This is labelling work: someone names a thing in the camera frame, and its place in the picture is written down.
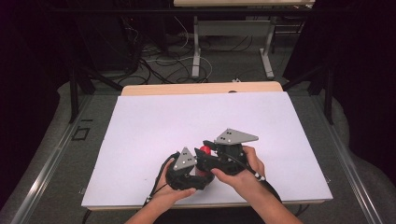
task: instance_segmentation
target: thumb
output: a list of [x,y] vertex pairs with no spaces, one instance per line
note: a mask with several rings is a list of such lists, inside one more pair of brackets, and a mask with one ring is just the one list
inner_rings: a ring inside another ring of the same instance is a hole
[[175,192],[175,196],[176,196],[176,199],[178,201],[180,199],[184,199],[184,198],[190,197],[192,194],[195,193],[195,191],[196,191],[196,189],[194,189],[194,188],[177,190]]

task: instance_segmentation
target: metal frame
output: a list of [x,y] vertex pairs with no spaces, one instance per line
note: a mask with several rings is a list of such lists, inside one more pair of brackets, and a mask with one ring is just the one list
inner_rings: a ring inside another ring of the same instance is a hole
[[200,36],[255,35],[265,36],[264,48],[260,49],[260,55],[262,56],[265,75],[268,79],[273,80],[275,77],[268,58],[268,51],[271,48],[275,25],[276,17],[272,17],[270,21],[198,21],[198,18],[194,17],[194,57],[191,77],[199,77],[201,57],[201,49],[199,47]]
[[370,198],[370,195],[367,192],[366,188],[364,187],[358,172],[356,171],[355,163],[350,157],[346,146],[343,144],[340,137],[338,136],[335,127],[328,122],[326,115],[323,114],[323,107],[322,107],[322,102],[320,101],[320,97],[312,96],[312,99],[315,108],[318,111],[318,114],[320,115],[320,118],[327,127],[330,136],[333,139],[333,142],[336,147],[335,154],[338,156],[338,160],[340,161],[341,166],[344,169],[346,178],[348,179],[349,184],[355,193],[356,199],[361,205],[361,210],[366,216],[367,221],[370,224],[376,224],[376,223],[382,224],[383,221],[380,215],[378,214],[378,212],[376,211],[375,206]]
[[44,164],[43,169],[41,169],[40,174],[38,175],[35,183],[30,188],[26,198],[23,200],[18,212],[14,216],[11,221],[11,224],[23,224],[28,223],[30,216],[33,214],[35,207],[40,200],[44,190],[47,188],[47,185],[50,182],[53,174],[58,167],[58,164],[61,162],[62,156],[66,151],[66,147],[69,143],[71,135],[78,127],[78,121],[85,109],[88,107],[92,100],[91,95],[87,95],[81,102],[80,110],[81,113],[76,117],[76,121],[67,126],[64,131],[64,135],[62,136],[58,146],[53,149],[52,153],[49,155],[46,163]]

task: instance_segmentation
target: white board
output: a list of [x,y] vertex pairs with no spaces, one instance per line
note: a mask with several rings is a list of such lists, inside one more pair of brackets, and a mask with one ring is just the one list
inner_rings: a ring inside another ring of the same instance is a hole
[[[161,165],[187,147],[226,128],[259,136],[247,143],[265,164],[266,177],[284,203],[323,202],[332,194],[286,92],[120,96],[82,206],[139,207]],[[216,178],[177,206],[246,203]]]

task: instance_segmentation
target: right hand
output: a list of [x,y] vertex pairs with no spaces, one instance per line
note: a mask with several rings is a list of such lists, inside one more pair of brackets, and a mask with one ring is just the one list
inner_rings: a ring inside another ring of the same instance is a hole
[[[243,146],[243,150],[247,154],[247,161],[250,167],[262,176],[265,176],[264,163],[257,157],[254,147]],[[241,195],[248,203],[253,203],[257,196],[271,194],[266,188],[263,188],[256,177],[244,170],[237,175],[226,175],[219,169],[212,169],[211,172],[223,183],[233,187],[235,191]]]

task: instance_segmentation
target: table leg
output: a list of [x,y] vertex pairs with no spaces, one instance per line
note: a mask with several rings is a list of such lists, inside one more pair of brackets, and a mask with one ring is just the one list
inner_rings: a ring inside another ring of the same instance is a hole
[[201,62],[201,49],[199,48],[199,33],[198,33],[198,19],[194,17],[194,58],[192,61],[192,78],[199,77],[199,69],[200,69],[200,62]]

